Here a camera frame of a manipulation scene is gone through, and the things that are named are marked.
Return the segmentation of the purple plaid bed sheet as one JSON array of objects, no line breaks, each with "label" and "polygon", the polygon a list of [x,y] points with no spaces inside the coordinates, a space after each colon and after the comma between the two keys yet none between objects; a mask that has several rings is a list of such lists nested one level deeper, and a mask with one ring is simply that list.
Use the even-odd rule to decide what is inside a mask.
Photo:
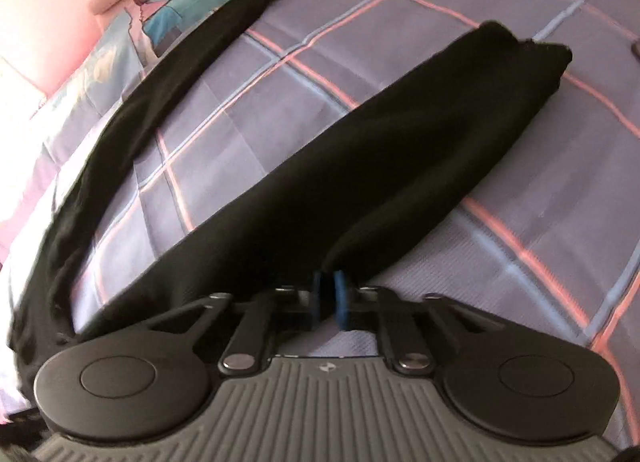
[{"label": "purple plaid bed sheet", "polygon": [[6,461],[634,461],[637,0],[228,0],[2,271]]}]

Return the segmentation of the teal patchwork pillow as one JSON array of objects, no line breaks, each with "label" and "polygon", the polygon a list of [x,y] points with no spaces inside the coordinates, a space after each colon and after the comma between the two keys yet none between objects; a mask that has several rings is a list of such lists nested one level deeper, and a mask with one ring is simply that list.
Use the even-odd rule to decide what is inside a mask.
[{"label": "teal patchwork pillow", "polygon": [[126,0],[66,83],[72,104],[99,114],[124,96],[175,40],[228,0]]}]

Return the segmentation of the black pants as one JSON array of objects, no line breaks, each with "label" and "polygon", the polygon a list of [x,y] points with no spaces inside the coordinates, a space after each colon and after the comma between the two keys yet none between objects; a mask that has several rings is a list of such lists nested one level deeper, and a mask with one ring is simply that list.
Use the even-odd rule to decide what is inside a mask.
[{"label": "black pants", "polygon": [[315,273],[363,283],[435,228],[559,89],[566,45],[488,20],[388,85],[226,204],[76,331],[70,289],[134,159],[203,72],[275,0],[230,0],[107,123],[44,234],[13,313],[18,387],[62,350],[205,297],[247,297]]}]

